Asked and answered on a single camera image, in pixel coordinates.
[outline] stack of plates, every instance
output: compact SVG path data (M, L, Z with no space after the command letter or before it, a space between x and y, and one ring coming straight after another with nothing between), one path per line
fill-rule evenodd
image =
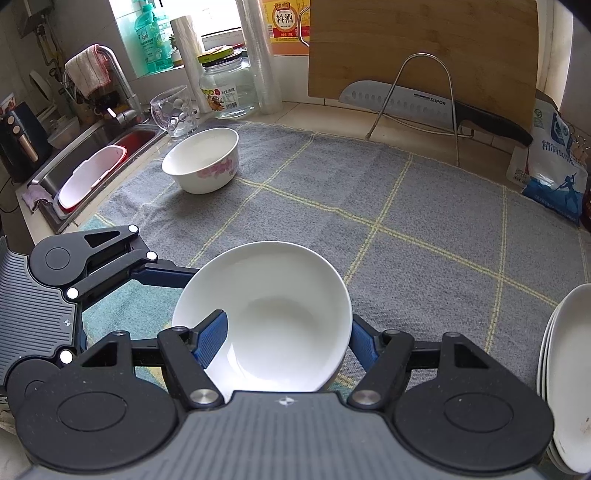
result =
M556 307L542 339L536 392L556 426L552 462L569 475L591 471L591 284L575 288Z

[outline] power cord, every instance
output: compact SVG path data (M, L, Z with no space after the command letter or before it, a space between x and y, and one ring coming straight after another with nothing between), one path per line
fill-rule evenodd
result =
M14 182L12 181L12 179L11 179L11 178L9 178L9 179L8 179L8 180L7 180L7 181L4 183L4 185L2 186L2 188L0 189L0 195L2 195L2 192L3 192L3 191L4 191L4 189L6 188L6 185L8 185L8 182L9 182L9 181L10 181L10 182L11 182L11 183L14 185ZM4 210L2 207L0 207L0 212L2 212L2 213L12 213L12 212L16 212L17 210L18 210L18 203L17 203L17 206L16 206L16 207L14 207L12 210L9 210L9 211L6 211L6 210Z

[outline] stainless steel sink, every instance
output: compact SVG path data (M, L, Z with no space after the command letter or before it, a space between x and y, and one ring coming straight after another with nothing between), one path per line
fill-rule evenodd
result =
M61 233L80 212L103 190L127 165L165 136L166 132L155 124L144 123L122 130L115 124L98 122L76 138L68 147L50 160L28 184L39 184L55 199L72 173L82 162L107 145L123 145L128 150L127 159L103 179L75 210L64 213L59 208L41 203L39 209L55 233Z

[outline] green bottle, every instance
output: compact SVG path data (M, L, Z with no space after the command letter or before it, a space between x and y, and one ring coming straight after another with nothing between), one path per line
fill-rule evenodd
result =
M152 4L142 7L142 14L135 21L135 32L144 50L148 73L171 69L170 27L168 17L162 8L154 9Z

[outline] cutting board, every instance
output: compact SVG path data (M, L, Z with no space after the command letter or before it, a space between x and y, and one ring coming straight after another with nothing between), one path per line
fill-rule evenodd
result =
M338 99L357 80L392 83L413 53L439 57L456 100L530 131L538 66L535 0L312 0L312 97ZM400 85L450 97L434 60L411 60Z

